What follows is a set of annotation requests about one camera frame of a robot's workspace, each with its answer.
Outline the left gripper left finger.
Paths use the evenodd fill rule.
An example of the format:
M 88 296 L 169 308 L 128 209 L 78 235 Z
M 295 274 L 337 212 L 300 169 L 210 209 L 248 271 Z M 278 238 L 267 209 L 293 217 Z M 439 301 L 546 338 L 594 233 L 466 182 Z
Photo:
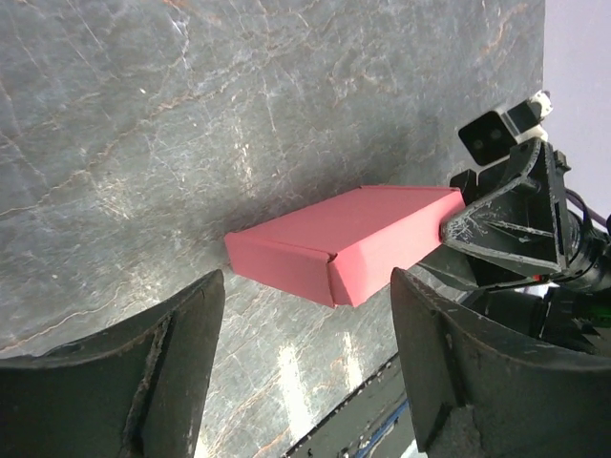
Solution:
M 191 457 L 220 336 L 223 274 L 40 356 L 1 363 L 5 457 Z

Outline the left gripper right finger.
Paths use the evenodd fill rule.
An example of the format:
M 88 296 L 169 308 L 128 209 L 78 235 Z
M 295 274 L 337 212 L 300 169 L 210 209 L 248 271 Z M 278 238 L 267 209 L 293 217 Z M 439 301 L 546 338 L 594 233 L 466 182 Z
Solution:
M 520 334 L 402 269 L 392 319 L 418 449 L 430 457 L 606 457 L 610 362 Z

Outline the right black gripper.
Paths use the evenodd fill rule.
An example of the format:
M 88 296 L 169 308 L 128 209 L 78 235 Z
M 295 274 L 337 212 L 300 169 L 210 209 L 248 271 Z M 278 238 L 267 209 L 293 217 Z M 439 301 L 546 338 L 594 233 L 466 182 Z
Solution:
M 583 215 L 568 215 L 567 164 L 550 143 L 529 139 L 502 165 L 496 187 L 441 226 L 448 247 L 417 265 L 468 292 L 463 304 L 495 322 L 550 344 L 608 353 L 610 236 L 594 227 L 600 216 L 572 190 L 566 196 Z M 519 284 L 520 291 L 509 288 Z

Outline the pink cardboard box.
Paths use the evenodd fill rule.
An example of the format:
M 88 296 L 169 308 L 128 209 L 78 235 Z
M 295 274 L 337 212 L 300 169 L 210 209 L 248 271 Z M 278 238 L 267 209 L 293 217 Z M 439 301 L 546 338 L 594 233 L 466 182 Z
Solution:
M 329 307 L 357 307 L 441 244 L 440 226 L 463 210 L 459 190 L 361 186 L 224 241 L 233 271 Z

